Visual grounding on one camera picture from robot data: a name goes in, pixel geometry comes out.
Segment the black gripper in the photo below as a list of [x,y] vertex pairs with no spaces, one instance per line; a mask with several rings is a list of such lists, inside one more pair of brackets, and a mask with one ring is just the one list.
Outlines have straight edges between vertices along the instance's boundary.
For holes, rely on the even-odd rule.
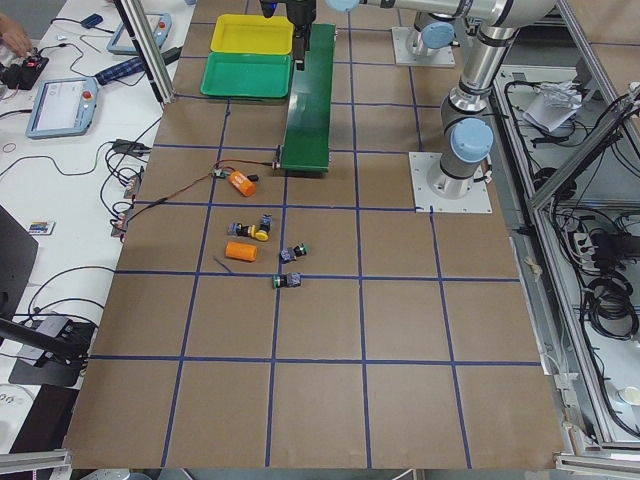
[[297,69],[305,68],[305,30],[316,20],[315,0],[289,0],[287,18],[294,25],[293,60]]

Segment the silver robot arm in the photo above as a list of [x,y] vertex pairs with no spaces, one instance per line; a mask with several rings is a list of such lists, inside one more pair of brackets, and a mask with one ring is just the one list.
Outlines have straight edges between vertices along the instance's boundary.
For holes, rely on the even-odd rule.
[[438,196],[457,200],[470,190],[479,164],[494,141],[481,118],[502,61],[520,28],[542,19],[553,1],[374,1],[383,9],[407,9],[453,18],[482,21],[458,84],[443,100],[441,118],[447,147],[427,174],[429,188]]
[[[310,49],[312,24],[316,20],[316,1],[282,1],[287,19],[294,26],[293,57],[297,67],[303,67]],[[391,29],[396,65],[453,68],[452,50],[456,34],[454,19],[444,14],[417,11],[409,27]]]

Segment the person's hand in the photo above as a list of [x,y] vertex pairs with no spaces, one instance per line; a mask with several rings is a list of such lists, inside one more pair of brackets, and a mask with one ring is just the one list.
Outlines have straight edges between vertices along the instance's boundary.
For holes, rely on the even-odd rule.
[[24,27],[9,17],[8,15],[0,14],[0,29],[2,42],[19,57],[27,57],[33,44],[28,36]]

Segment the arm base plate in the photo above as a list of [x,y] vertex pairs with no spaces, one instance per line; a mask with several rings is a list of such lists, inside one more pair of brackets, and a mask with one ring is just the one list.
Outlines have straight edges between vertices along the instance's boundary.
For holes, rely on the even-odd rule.
[[454,68],[456,65],[451,46],[428,48],[414,27],[393,27],[391,36],[396,65],[433,68]]
[[481,166],[470,178],[448,177],[439,152],[410,152],[409,166],[417,213],[491,214],[487,182]]

